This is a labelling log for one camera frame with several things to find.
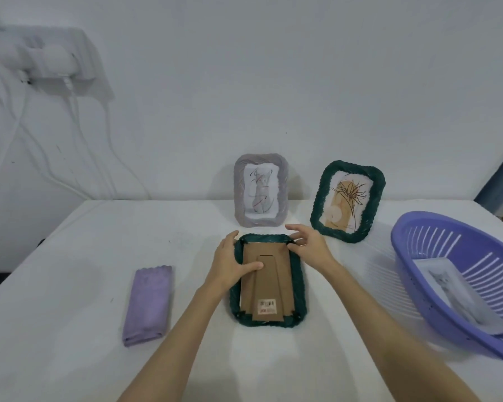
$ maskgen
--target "person's left hand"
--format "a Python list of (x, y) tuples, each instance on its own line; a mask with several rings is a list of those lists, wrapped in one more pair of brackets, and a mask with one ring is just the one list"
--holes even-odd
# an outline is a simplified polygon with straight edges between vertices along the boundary
[(205, 285), (216, 290), (220, 296), (225, 294), (241, 277), (249, 272), (260, 270), (261, 262), (241, 265), (235, 260), (233, 240), (238, 231), (229, 233), (218, 245), (211, 270), (205, 279)]

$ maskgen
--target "barcode sticker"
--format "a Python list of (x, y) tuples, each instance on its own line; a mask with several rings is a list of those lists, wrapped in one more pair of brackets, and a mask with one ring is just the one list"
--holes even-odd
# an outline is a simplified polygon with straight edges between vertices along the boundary
[(277, 312), (276, 299), (261, 299), (257, 302), (258, 315), (275, 315)]

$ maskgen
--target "purple plastic basket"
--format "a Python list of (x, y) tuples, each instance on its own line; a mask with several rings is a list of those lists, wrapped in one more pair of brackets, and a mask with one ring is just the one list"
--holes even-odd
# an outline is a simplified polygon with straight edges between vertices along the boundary
[(402, 215), (391, 231), (401, 280), (426, 321), (449, 341), (503, 359), (503, 335), (491, 336), (466, 322), (434, 292), (413, 259), (446, 257), (503, 318), (503, 243), (450, 217), (430, 212)]

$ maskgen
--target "forearm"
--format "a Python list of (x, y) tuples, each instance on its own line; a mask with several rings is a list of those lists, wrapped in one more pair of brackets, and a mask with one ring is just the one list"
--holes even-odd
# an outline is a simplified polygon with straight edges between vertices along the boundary
[(166, 339), (118, 402), (181, 400), (201, 340), (217, 305), (219, 290), (202, 286)]
[(478, 401), (468, 386), (429, 347), (405, 331), (341, 264), (332, 264), (325, 271), (397, 402)]

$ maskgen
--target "folded cloth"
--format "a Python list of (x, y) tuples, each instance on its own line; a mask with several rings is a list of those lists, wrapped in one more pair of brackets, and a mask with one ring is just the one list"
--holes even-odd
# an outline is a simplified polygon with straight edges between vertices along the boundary
[(136, 271), (123, 326), (125, 347), (164, 336), (172, 280), (172, 267), (168, 265)]

